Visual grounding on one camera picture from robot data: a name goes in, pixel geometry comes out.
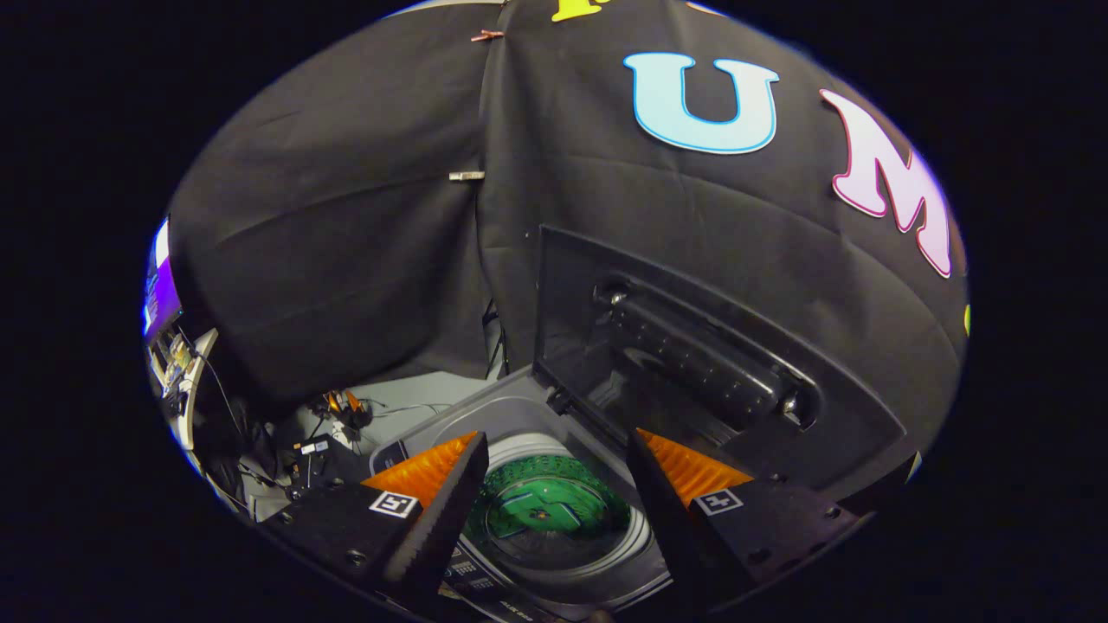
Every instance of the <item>letter u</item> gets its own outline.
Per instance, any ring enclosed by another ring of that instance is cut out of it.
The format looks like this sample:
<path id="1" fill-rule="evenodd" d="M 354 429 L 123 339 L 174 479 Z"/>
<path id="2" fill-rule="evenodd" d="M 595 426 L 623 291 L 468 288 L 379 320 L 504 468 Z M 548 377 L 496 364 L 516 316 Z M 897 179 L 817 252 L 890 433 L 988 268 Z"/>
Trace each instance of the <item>letter u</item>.
<path id="1" fill-rule="evenodd" d="M 731 121 L 705 121 L 685 105 L 685 70 L 696 61 L 685 54 L 632 54 L 624 64 L 635 72 L 635 118 L 648 133 L 670 145 L 712 154 L 743 154 L 773 140 L 777 111 L 770 83 L 779 80 L 763 67 L 729 59 L 714 64 L 731 75 L 738 112 Z"/>

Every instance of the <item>monitor screen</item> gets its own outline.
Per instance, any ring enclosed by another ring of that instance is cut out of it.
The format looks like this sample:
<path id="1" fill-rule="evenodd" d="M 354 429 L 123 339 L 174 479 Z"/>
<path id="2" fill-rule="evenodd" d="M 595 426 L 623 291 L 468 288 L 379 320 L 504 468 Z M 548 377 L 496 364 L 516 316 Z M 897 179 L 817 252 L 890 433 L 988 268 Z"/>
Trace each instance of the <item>monitor screen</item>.
<path id="1" fill-rule="evenodd" d="M 157 231 L 146 267 L 146 303 L 143 306 L 143 337 L 148 343 L 181 314 L 181 299 L 170 270 L 170 221 Z"/>

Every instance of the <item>open lid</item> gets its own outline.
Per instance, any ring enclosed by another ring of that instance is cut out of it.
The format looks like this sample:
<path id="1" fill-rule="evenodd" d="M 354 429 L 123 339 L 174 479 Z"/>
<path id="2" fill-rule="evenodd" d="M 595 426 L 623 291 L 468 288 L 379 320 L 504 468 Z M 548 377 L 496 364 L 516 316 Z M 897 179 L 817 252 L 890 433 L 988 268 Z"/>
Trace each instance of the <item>open lid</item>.
<path id="1" fill-rule="evenodd" d="M 543 226 L 534 368 L 619 447 L 636 427 L 822 489 L 905 435 L 827 354 L 694 279 Z"/>

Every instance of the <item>yellow letter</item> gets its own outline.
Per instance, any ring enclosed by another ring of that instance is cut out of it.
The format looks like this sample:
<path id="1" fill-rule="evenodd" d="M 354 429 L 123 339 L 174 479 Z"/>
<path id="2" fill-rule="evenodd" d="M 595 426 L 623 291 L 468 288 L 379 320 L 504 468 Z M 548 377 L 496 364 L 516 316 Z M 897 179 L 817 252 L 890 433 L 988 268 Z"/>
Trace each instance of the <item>yellow letter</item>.
<path id="1" fill-rule="evenodd" d="M 591 6 L 588 0 L 557 0 L 557 12 L 554 13 L 554 17 L 551 18 L 551 20 L 560 22 L 562 20 L 579 18 L 582 16 L 591 16 L 593 13 L 598 13 L 599 11 L 601 8 Z"/>

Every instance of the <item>top-load washing machine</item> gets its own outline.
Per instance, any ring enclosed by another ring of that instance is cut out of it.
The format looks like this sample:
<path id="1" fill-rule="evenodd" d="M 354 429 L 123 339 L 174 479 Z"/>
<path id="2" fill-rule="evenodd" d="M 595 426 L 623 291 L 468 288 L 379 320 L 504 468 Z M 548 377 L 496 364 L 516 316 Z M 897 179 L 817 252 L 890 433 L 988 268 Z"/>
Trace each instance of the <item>top-load washing machine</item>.
<path id="1" fill-rule="evenodd" d="M 579 621 L 670 584 L 625 463 L 636 428 L 835 500 L 889 471 L 902 422 L 831 359 L 748 308 L 551 228 L 540 279 L 534 364 L 370 458 L 377 473 L 485 432 L 484 487 L 445 581 L 489 616 Z"/>

